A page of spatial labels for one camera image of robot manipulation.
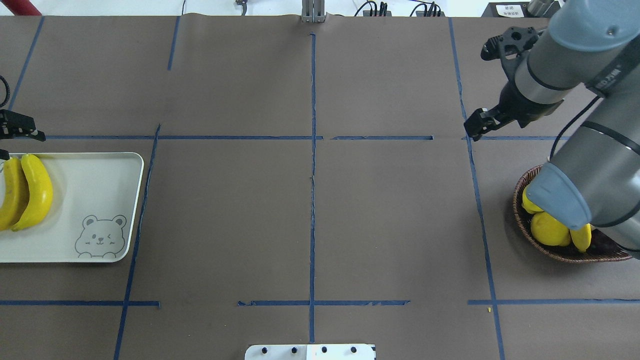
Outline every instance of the banana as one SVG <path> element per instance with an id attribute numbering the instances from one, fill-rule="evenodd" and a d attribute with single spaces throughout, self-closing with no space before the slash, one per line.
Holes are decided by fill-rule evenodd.
<path id="1" fill-rule="evenodd" d="M 4 162 L 4 202 L 0 208 L 0 231 L 17 223 L 29 203 L 29 185 L 17 158 Z"/>
<path id="2" fill-rule="evenodd" d="M 591 225 L 586 224 L 579 230 L 569 230 L 571 240 L 580 252 L 586 252 L 591 245 Z"/>
<path id="3" fill-rule="evenodd" d="M 53 202 L 53 185 L 42 161 L 33 154 L 25 154 L 21 163 L 29 183 L 29 204 L 20 220 L 11 227 L 12 231 L 39 224 L 49 213 Z"/>
<path id="4" fill-rule="evenodd" d="M 529 185 L 525 186 L 524 191 L 522 192 L 522 207 L 526 210 L 526 212 L 534 215 L 536 213 L 541 213 L 542 210 L 538 205 L 535 205 L 529 198 L 527 197 L 527 189 Z"/>

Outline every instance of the cartoon bear face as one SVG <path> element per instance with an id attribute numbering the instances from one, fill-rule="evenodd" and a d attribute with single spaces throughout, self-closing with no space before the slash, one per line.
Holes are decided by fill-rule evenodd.
<path id="1" fill-rule="evenodd" d="M 83 231 L 76 240 L 78 257 L 115 258 L 125 245 L 122 229 L 127 219 L 118 215 L 112 220 L 98 220 L 94 215 L 89 215 L 83 220 Z"/>

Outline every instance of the black cable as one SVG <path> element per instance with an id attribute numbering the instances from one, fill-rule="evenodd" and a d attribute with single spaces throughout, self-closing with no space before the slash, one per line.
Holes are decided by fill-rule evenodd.
<path id="1" fill-rule="evenodd" d="M 416 3 L 420 3 L 420 4 L 424 4 L 424 14 L 422 14 L 422 16 L 440 16 L 442 14 L 442 8 L 440 7 L 440 5 L 436 4 L 435 1 L 421 1 L 421 0 L 411 0 L 411 1 L 415 1 Z M 418 8 L 418 6 L 420 6 L 420 4 L 418 4 L 413 11 L 411 12 L 411 15 L 409 15 L 409 17 L 413 16 L 413 12 Z"/>
<path id="2" fill-rule="evenodd" d="M 551 153 L 549 154 L 549 160 L 551 160 L 556 154 L 556 146 L 558 145 L 560 138 L 562 138 L 562 134 L 564 134 L 564 132 L 569 127 L 571 127 L 571 125 L 573 125 L 574 122 L 576 122 L 581 116 L 583 116 L 585 112 L 589 111 L 589 109 L 596 103 L 596 101 L 598 101 L 599 98 L 600 98 L 599 96 L 594 97 L 593 100 L 591 100 L 591 102 L 584 107 L 584 109 L 580 110 L 580 112 L 576 116 L 574 116 L 573 119 L 571 119 L 571 121 L 569 121 L 569 123 L 565 125 L 562 130 L 560 130 L 560 133 L 558 134 L 558 136 L 556 136 L 556 139 L 554 140 L 554 145 L 551 146 Z"/>
<path id="3" fill-rule="evenodd" d="M 247 0 L 236 0 L 236 5 L 242 6 L 242 14 L 240 16 L 246 15 L 246 1 Z"/>
<path id="4" fill-rule="evenodd" d="M 380 1 L 380 16 L 387 16 L 387 8 L 389 7 L 388 3 L 383 3 Z"/>
<path id="5" fill-rule="evenodd" d="M 436 3 L 431 3 L 431 6 L 429 6 L 429 11 L 427 11 L 426 13 L 424 13 L 424 16 L 431 16 L 431 12 L 433 12 L 435 14 L 436 10 Z"/>
<path id="6" fill-rule="evenodd" d="M 0 81 L 2 81 L 2 83 L 4 84 L 4 101 L 2 102 L 2 104 L 0 104 L 0 108 L 2 108 L 4 105 L 6 105 L 6 103 L 9 102 L 9 96 L 11 96 L 11 89 L 9 89 L 9 83 L 6 82 L 6 80 L 2 77 L 2 75 L 0 75 Z"/>
<path id="7" fill-rule="evenodd" d="M 358 16 L 358 13 L 360 13 L 360 10 L 362 10 L 362 8 L 364 8 L 366 4 L 369 4 L 369 6 L 371 6 L 371 16 L 374 16 L 374 14 L 378 12 L 378 4 L 376 4 L 375 1 L 369 0 L 366 3 L 362 4 L 362 6 L 358 9 L 358 11 L 356 11 L 354 16 Z"/>
<path id="8" fill-rule="evenodd" d="M 424 6 L 424 12 L 427 12 L 427 4 L 426 3 L 419 3 L 418 5 L 415 6 L 415 8 L 413 8 L 413 11 L 411 12 L 411 15 L 409 15 L 409 17 L 413 16 L 413 13 L 415 13 L 416 10 L 418 10 L 418 8 L 420 6 Z"/>

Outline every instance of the red pole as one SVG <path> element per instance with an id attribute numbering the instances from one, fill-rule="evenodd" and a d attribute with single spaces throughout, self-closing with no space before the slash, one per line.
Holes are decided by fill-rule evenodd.
<path id="1" fill-rule="evenodd" d="M 6 6 L 9 11 L 11 11 L 14 15 L 37 15 L 42 16 L 42 14 L 36 9 L 29 0 L 2 0 L 2 3 Z"/>

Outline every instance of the woven basket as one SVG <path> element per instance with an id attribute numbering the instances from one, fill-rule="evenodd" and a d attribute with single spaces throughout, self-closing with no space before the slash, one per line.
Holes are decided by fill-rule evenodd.
<path id="1" fill-rule="evenodd" d="M 565 263 L 601 263 L 631 259 L 631 255 L 622 251 L 613 240 L 597 229 L 591 232 L 591 246 L 584 253 L 579 252 L 573 244 L 566 247 L 548 246 L 537 242 L 533 238 L 531 234 L 531 218 L 533 215 L 526 212 L 522 207 L 522 192 L 531 180 L 538 175 L 541 167 L 542 165 L 538 165 L 527 171 L 518 180 L 513 191 L 513 213 L 516 217 L 516 223 L 531 245 L 548 257 Z"/>

